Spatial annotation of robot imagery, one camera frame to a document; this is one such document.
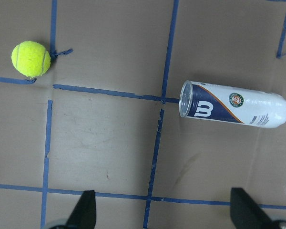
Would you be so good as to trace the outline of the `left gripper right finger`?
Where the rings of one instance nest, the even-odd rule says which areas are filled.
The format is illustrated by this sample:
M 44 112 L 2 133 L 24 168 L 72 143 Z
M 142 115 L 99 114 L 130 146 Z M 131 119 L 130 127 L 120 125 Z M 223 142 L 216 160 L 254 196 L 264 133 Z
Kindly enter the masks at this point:
M 230 218 L 236 229 L 276 229 L 273 221 L 245 192 L 233 187 L 230 192 Z

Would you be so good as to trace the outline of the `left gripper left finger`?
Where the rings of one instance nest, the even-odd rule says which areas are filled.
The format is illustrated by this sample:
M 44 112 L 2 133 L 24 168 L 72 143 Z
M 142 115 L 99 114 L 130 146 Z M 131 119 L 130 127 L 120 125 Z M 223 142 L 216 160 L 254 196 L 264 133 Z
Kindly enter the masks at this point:
M 94 229 L 96 225 L 96 198 L 94 190 L 83 191 L 69 216 L 68 229 Z

